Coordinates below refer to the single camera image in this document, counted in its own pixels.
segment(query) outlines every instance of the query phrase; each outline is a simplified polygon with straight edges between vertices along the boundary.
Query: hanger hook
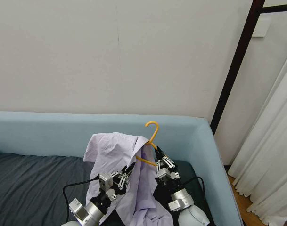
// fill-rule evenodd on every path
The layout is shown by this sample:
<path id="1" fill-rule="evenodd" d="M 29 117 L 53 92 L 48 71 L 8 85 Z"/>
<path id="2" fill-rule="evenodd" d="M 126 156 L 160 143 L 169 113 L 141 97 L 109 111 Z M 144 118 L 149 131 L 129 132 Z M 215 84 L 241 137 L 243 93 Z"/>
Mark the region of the hanger hook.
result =
<path id="1" fill-rule="evenodd" d="M 150 140 L 147 142 L 147 144 L 148 144 L 148 145 L 152 145 L 152 146 L 157 150 L 157 146 L 154 145 L 152 142 L 153 142 L 153 140 L 154 140 L 154 138 L 155 138 L 155 136 L 156 136 L 156 134 L 157 134 L 157 132 L 158 132 L 158 130 L 159 130 L 159 124 L 158 124 L 158 122 L 156 122 L 156 121 L 149 121 L 147 124 L 145 124 L 145 127 L 148 127 L 150 124 L 155 124 L 155 125 L 156 125 L 156 130 L 154 131 L 152 137 L 151 137 Z"/>

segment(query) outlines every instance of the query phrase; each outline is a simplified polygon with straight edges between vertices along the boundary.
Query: orange hanger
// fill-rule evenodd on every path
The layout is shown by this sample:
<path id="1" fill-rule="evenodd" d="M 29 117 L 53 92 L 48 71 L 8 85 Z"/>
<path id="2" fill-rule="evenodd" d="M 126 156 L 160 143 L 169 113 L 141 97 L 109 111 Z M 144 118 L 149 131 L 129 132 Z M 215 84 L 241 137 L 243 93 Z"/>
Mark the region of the orange hanger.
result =
<path id="1" fill-rule="evenodd" d="M 147 142 L 147 145 L 152 145 L 156 150 L 158 150 L 157 146 L 154 145 L 152 142 L 155 139 L 155 136 L 156 136 L 156 134 L 157 134 L 157 132 L 159 130 L 159 124 L 156 121 L 149 121 L 147 124 L 145 124 L 145 127 L 148 127 L 150 124 L 155 124 L 156 125 L 156 130 L 154 131 L 154 133 L 153 133 L 152 137 L 150 138 L 150 140 Z"/>
<path id="2" fill-rule="evenodd" d="M 154 133 L 153 133 L 152 137 L 150 138 L 150 140 L 147 142 L 147 145 L 152 145 L 157 150 L 157 146 L 154 145 L 152 142 L 153 142 L 153 140 L 154 140 L 154 138 L 155 138 L 155 136 L 156 136 L 156 134 L 157 134 L 157 132 L 159 130 L 159 124 L 156 121 L 149 121 L 147 124 L 145 124 L 145 127 L 148 127 L 150 124 L 155 124 L 156 125 L 156 130 L 154 131 Z M 140 161 L 143 161 L 143 162 L 146 162 L 146 163 L 148 163 L 150 165 L 157 166 L 154 162 L 148 161 L 146 159 L 142 159 L 142 158 L 140 158 L 138 156 L 136 156 L 136 159 L 138 159 Z"/>

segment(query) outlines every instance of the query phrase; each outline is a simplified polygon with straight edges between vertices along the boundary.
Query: light switch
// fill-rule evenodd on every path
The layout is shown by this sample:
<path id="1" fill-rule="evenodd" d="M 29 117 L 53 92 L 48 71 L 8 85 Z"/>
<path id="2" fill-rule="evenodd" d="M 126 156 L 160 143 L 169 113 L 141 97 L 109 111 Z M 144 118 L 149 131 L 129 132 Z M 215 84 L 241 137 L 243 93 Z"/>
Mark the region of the light switch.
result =
<path id="1" fill-rule="evenodd" d="M 254 29 L 254 32 L 252 34 L 252 37 L 265 37 L 270 24 L 271 24 L 270 17 L 260 16 Z"/>

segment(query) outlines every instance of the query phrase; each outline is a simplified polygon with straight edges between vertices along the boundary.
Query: black cable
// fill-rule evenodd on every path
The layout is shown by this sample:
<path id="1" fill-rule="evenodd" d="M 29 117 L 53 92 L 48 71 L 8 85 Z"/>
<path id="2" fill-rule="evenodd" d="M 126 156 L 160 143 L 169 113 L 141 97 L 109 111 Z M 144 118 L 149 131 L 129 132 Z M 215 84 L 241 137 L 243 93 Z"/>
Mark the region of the black cable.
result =
<path id="1" fill-rule="evenodd" d="M 188 184 L 189 182 L 191 182 L 191 181 L 193 181 L 195 179 L 200 179 L 201 180 L 201 182 L 202 182 L 202 190 L 203 190 L 203 198 L 206 201 L 204 180 L 201 177 L 199 177 L 199 176 L 198 177 L 193 177 L 193 178 L 189 179 L 188 181 L 185 181 L 183 183 L 183 185 L 186 185 L 186 184 Z"/>
<path id="2" fill-rule="evenodd" d="M 75 185 L 85 184 L 85 183 L 91 182 L 91 181 L 93 181 L 93 180 L 97 180 L 98 178 L 99 178 L 99 174 L 97 174 L 97 176 L 96 176 L 96 177 L 94 177 L 93 179 L 85 180 L 85 181 L 78 182 L 78 183 L 74 183 L 74 184 L 65 185 L 65 186 L 63 187 L 63 195 L 64 195 L 64 198 L 65 198 L 65 201 L 66 201 L 66 207 L 67 207 L 66 223 L 67 223 L 67 222 L 68 222 L 68 220 L 69 220 L 69 203 L 68 203 L 68 198 L 67 198 L 66 193 L 65 193 L 65 189 L 66 189 L 67 187 L 71 187 L 71 186 L 75 186 Z"/>
<path id="3" fill-rule="evenodd" d="M 191 182 L 191 181 L 193 181 L 193 180 L 195 180 L 195 179 L 200 179 L 201 182 L 202 182 L 202 190 L 203 190 L 203 196 L 204 196 L 203 198 L 204 198 L 204 203 L 205 203 L 205 208 L 206 208 L 207 202 L 206 202 L 206 195 L 205 195 L 204 180 L 203 180 L 201 177 L 197 176 L 197 177 L 193 177 L 193 178 L 191 178 L 191 179 L 185 181 L 185 182 L 183 183 L 183 185 L 186 185 L 186 184 L 188 184 L 189 182 Z"/>

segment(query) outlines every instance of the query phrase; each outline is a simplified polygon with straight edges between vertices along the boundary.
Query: wooden floor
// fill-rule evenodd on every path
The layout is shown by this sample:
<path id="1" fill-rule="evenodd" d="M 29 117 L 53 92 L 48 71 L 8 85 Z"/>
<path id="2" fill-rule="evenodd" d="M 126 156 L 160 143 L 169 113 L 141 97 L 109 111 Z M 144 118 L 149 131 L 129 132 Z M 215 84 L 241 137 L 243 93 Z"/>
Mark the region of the wooden floor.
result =
<path id="1" fill-rule="evenodd" d="M 232 191 L 234 193 L 234 197 L 237 201 L 239 211 L 245 224 L 247 226 L 265 226 L 265 224 L 263 224 L 255 214 L 248 213 L 246 211 L 246 209 L 252 204 L 252 202 L 249 198 L 246 198 L 243 195 L 239 195 L 239 193 L 236 192 L 234 186 L 232 185 L 234 178 L 232 178 L 231 176 L 228 176 L 228 178 L 232 187 Z"/>

